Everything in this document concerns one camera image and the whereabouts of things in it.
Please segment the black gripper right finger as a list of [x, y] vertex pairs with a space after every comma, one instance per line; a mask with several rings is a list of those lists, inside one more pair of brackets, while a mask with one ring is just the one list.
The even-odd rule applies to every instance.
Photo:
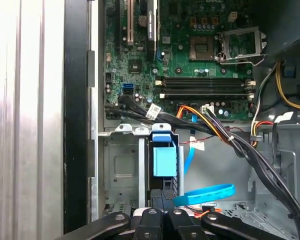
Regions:
[[172, 190], [163, 190], [169, 240], [292, 240], [294, 235], [254, 206], [253, 201], [203, 203], [176, 207]]

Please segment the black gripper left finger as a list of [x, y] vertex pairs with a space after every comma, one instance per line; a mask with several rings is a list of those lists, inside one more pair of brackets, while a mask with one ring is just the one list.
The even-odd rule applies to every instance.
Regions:
[[86, 224], [58, 240], [161, 240], [163, 238], [164, 205], [162, 191], [150, 192], [150, 207], [138, 208], [130, 216], [113, 212]]

